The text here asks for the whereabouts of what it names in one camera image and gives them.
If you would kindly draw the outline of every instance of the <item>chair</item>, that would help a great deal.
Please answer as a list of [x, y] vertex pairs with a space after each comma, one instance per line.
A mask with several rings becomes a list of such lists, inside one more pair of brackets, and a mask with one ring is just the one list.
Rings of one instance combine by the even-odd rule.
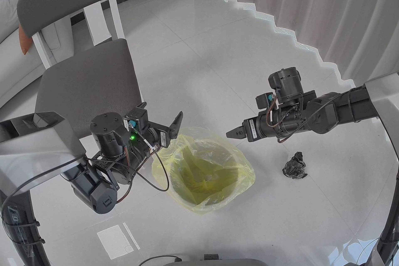
[[68, 119], [78, 138], [90, 135], [90, 121], [106, 112], [126, 114], [140, 104], [140, 90], [116, 0], [109, 0], [117, 40], [99, 44], [55, 63], [40, 32], [45, 26], [102, 0], [19, 0], [17, 14], [25, 34], [46, 66], [35, 112], [55, 111]]

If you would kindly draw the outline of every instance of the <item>orange pillow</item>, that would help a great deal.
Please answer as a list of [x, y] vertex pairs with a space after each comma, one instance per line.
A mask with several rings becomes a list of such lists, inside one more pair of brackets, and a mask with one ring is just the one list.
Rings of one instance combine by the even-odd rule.
[[23, 54], [26, 54], [33, 43], [32, 37], [28, 38], [23, 31], [21, 24], [18, 27], [18, 35], [20, 37], [20, 46]]

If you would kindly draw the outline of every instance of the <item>sofa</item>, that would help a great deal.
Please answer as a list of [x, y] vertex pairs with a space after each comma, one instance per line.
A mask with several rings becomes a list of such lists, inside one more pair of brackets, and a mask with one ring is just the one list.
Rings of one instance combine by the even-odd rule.
[[[7, 12], [3, 16], [8, 17], [10, 15], [11, 14]], [[35, 44], [30, 46], [26, 55], [22, 53], [18, 28], [14, 29], [15, 24], [13, 24], [12, 29], [7, 32], [9, 35], [7, 36], [6, 34], [6, 38], [3, 38], [3, 41], [0, 39], [0, 108], [20, 90], [42, 76], [45, 70]], [[48, 25], [43, 28], [41, 32], [45, 45], [48, 46], [56, 62], [61, 62], [73, 56], [73, 37], [71, 19], [69, 16]]]

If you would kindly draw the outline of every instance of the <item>crumpled black plastic bag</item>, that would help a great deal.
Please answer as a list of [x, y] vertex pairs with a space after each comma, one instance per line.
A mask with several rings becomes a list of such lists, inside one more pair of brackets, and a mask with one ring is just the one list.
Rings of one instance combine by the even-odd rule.
[[292, 179], [303, 179], [307, 176], [305, 173], [306, 164], [303, 162], [302, 152], [297, 152], [295, 155], [285, 164], [282, 172], [285, 176]]

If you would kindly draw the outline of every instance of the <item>yellow trash bag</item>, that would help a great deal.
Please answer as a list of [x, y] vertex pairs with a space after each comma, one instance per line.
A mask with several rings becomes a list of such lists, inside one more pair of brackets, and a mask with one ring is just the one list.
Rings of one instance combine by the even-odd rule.
[[[220, 209], [255, 182], [244, 154], [207, 129], [180, 129], [177, 139], [158, 155], [170, 180], [168, 193], [195, 213]], [[153, 158], [152, 175], [166, 187], [165, 172]]]

